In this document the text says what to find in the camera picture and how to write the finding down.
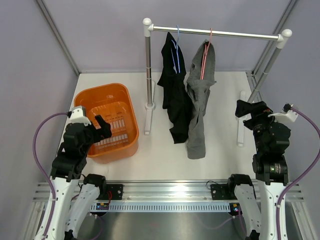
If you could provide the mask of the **grey shorts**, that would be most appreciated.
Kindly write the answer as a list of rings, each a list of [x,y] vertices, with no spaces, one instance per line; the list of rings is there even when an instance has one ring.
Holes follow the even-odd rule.
[[[216,83],[216,54],[212,44],[206,58],[204,79],[200,79],[204,44],[208,42],[206,39],[198,48],[191,61],[189,76],[186,80],[187,94],[192,102],[188,142],[186,144],[187,157],[191,160],[202,159],[206,156],[204,116],[211,92],[210,87]]]

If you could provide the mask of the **black shorts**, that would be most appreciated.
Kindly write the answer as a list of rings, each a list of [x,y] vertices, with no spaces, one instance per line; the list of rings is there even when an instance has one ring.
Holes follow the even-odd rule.
[[[174,57],[176,57],[176,50],[172,41],[176,42],[172,34],[168,32],[161,50],[163,68],[157,85],[163,88],[162,108],[167,110],[169,121],[173,124],[169,129],[173,142],[182,144],[188,139],[192,102],[184,83],[187,72],[180,47],[178,52],[181,73],[174,71],[171,49]]]

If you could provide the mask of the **pink wire hanger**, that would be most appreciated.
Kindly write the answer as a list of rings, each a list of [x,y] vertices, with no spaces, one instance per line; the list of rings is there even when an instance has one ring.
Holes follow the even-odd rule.
[[[201,72],[200,72],[200,79],[201,80],[204,79],[204,75],[205,75],[206,61],[207,61],[207,56],[208,56],[209,48],[210,48],[211,41],[212,41],[212,35],[213,35],[212,28],[210,28],[209,41],[208,41],[208,43],[205,43],[203,45],[203,54],[202,54],[202,63],[201,63]]]

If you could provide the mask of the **blue wire hanger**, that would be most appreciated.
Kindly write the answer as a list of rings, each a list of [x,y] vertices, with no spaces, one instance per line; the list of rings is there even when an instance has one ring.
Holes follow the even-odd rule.
[[[171,49],[171,57],[172,57],[173,69],[174,69],[175,73],[180,74],[181,73],[180,57],[179,57],[180,29],[179,29],[178,25],[176,26],[176,28],[177,28],[177,39],[175,42],[172,40],[173,46],[175,48],[175,57],[174,57],[174,53],[173,53],[172,49]]]

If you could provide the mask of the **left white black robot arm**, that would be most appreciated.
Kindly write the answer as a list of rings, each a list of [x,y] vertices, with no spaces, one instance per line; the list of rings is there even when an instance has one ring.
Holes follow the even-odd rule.
[[[111,125],[100,116],[94,118],[99,128],[83,113],[69,111],[62,113],[70,119],[63,135],[57,155],[52,162],[51,173],[47,174],[41,166],[36,142],[41,127],[53,115],[43,120],[33,136],[32,153],[36,165],[50,187],[45,213],[35,235],[36,240],[75,240],[92,203],[111,196],[106,178],[102,175],[88,174],[78,196],[73,196],[82,171],[87,163],[88,152],[92,145],[112,136]]]

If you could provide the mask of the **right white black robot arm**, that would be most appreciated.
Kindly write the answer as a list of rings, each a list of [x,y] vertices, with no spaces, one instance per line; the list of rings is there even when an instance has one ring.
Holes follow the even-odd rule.
[[[250,115],[243,125],[252,131],[256,153],[252,168],[258,183],[260,203],[248,175],[232,174],[227,181],[228,196],[239,202],[238,214],[246,227],[247,240],[287,239],[286,212],[281,206],[289,183],[285,150],[289,147],[291,130],[277,122],[273,111],[263,101],[249,103],[237,100],[235,116]]]

